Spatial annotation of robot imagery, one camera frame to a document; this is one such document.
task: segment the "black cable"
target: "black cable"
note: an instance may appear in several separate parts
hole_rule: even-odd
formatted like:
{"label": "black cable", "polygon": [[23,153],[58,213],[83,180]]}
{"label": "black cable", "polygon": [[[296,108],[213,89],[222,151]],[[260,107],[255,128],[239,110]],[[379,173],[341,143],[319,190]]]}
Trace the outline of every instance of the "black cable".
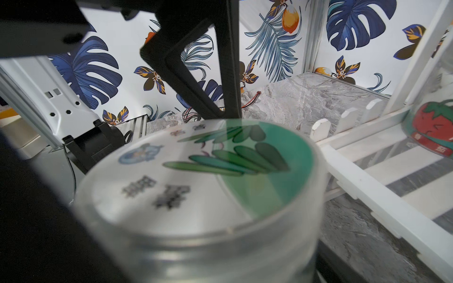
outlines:
{"label": "black cable", "polygon": [[133,137],[133,136],[134,136],[134,131],[128,130],[128,131],[124,134],[125,143],[128,144],[128,143],[132,140],[132,137]]}
{"label": "black cable", "polygon": [[69,160],[69,157],[67,156],[67,151],[66,147],[63,145],[63,150],[64,150],[64,156],[66,157],[67,163],[69,164],[69,168],[71,169],[72,172],[72,179],[74,180],[74,193],[72,195],[72,201],[69,204],[72,204],[74,201],[74,198],[76,197],[76,188],[77,188],[77,181],[76,181],[76,174],[74,173],[74,168],[72,168],[71,161]]}

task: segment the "white plastic panel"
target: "white plastic panel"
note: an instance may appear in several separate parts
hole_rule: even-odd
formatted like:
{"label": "white plastic panel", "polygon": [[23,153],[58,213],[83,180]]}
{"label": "white plastic panel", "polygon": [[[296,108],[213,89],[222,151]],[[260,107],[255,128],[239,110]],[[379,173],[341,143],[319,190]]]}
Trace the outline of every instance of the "white plastic panel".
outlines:
{"label": "white plastic panel", "polygon": [[47,146],[47,142],[40,135],[31,140],[23,147],[17,149],[17,153],[23,160],[30,159],[37,155],[41,150]]}
{"label": "white plastic panel", "polygon": [[98,115],[77,97],[47,57],[2,59],[0,67],[33,102],[60,141],[94,128]]}

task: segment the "tropical leaf wallpaper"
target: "tropical leaf wallpaper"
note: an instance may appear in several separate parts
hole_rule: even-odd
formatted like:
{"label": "tropical leaf wallpaper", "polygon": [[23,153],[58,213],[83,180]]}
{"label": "tropical leaf wallpaper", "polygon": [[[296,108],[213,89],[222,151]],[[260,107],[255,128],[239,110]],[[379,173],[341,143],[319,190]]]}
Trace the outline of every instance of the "tropical leaf wallpaper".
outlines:
{"label": "tropical leaf wallpaper", "polygon": [[[241,93],[301,73],[310,6],[310,0],[240,1]],[[155,120],[177,113],[187,121],[200,118],[140,57],[140,48],[160,29],[154,14],[139,12],[125,21],[115,11],[81,11],[92,27],[80,47],[48,57],[101,120],[117,125],[145,114]],[[184,48],[181,61],[211,100],[223,98],[214,27]]]}
{"label": "tropical leaf wallpaper", "polygon": [[391,95],[439,4],[440,0],[330,0],[313,71]]}

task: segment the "blue monstera leaf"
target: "blue monstera leaf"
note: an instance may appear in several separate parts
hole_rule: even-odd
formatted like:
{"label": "blue monstera leaf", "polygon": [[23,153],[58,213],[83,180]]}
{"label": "blue monstera leaf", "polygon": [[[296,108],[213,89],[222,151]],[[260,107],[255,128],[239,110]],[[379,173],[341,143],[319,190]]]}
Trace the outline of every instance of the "blue monstera leaf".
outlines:
{"label": "blue monstera leaf", "polygon": [[[206,81],[199,81],[198,85],[203,88],[204,84]],[[211,98],[212,101],[216,101],[218,99],[223,98],[223,89],[222,85],[219,85],[215,80],[209,80],[207,82],[206,88],[204,89],[204,92]],[[186,108],[190,108],[190,105],[183,99],[183,97],[177,93],[176,98],[179,100],[179,102]]]}
{"label": "blue monstera leaf", "polygon": [[[380,36],[386,25],[369,5],[375,4],[381,7],[386,16],[391,19],[396,10],[396,0],[330,0],[327,13],[327,38],[336,34],[330,44],[338,51],[346,46],[346,50],[356,47],[363,47],[370,42],[370,39]],[[359,15],[366,17],[369,26],[369,33],[365,25],[360,21]]]}
{"label": "blue monstera leaf", "polygon": [[[118,63],[113,56],[107,53],[89,52],[93,49],[108,51],[102,39],[91,36],[70,53],[48,57],[80,99],[91,109],[96,109],[99,105],[97,99],[104,104],[118,93],[118,86],[123,77],[115,71],[92,64],[92,62],[100,62],[118,69]],[[90,72],[96,73],[105,80],[90,76],[88,74]]]}

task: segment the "printed logo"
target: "printed logo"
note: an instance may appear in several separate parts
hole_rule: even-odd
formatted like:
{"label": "printed logo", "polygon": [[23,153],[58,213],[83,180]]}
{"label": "printed logo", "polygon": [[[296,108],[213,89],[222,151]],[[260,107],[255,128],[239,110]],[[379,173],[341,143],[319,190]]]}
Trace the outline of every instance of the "printed logo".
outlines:
{"label": "printed logo", "polygon": [[173,137],[176,137],[176,136],[179,136],[180,134],[185,134],[186,132],[184,132],[183,130],[177,130],[177,131],[174,131],[174,132],[171,132],[170,135],[172,135]]}
{"label": "printed logo", "polygon": [[201,129],[204,129],[206,128],[206,125],[205,124],[200,124],[198,126],[193,126],[193,130],[201,130]]}
{"label": "printed logo", "polygon": [[125,154],[121,155],[118,162],[121,164],[134,164],[142,161],[153,160],[162,147],[164,146],[163,145],[155,146],[150,145],[149,143],[145,143],[140,147],[130,150]]}
{"label": "printed logo", "polygon": [[139,193],[143,192],[145,188],[154,187],[156,181],[151,179],[150,177],[144,175],[143,178],[136,182],[130,183],[127,187],[124,187],[121,190],[121,193],[126,195],[126,198],[132,197],[134,198]]}
{"label": "printed logo", "polygon": [[447,147],[444,147],[428,138],[425,136],[421,135],[418,132],[413,132],[411,135],[415,140],[418,141],[421,145],[424,145],[425,147],[429,148],[430,150],[439,153],[440,155],[443,155],[445,157],[450,157],[453,154],[453,149],[449,149]]}
{"label": "printed logo", "polygon": [[183,195],[190,192],[189,186],[166,185],[165,187],[167,189],[163,194],[159,195],[153,203],[156,206],[156,209],[161,206],[166,206],[168,210],[179,207],[181,202],[186,199]]}

